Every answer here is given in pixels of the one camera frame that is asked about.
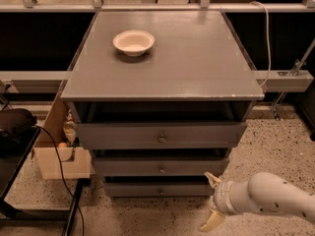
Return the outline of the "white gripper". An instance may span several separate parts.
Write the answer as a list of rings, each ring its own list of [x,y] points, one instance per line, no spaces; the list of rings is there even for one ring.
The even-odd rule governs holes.
[[[230,199],[230,187],[233,182],[222,182],[220,178],[210,172],[205,172],[204,175],[207,177],[211,187],[215,189],[214,203],[218,209],[211,209],[208,219],[200,227],[202,232],[210,232],[223,223],[225,219],[224,214],[235,215],[237,210],[233,207]]]

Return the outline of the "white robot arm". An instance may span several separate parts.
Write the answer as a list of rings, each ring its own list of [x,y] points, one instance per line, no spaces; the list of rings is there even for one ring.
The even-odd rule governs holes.
[[[285,179],[268,172],[259,172],[242,182],[223,182],[206,172],[214,189],[210,216],[200,227],[209,232],[223,223],[227,215],[244,212],[260,215],[290,214],[315,223],[315,195],[292,185]]]

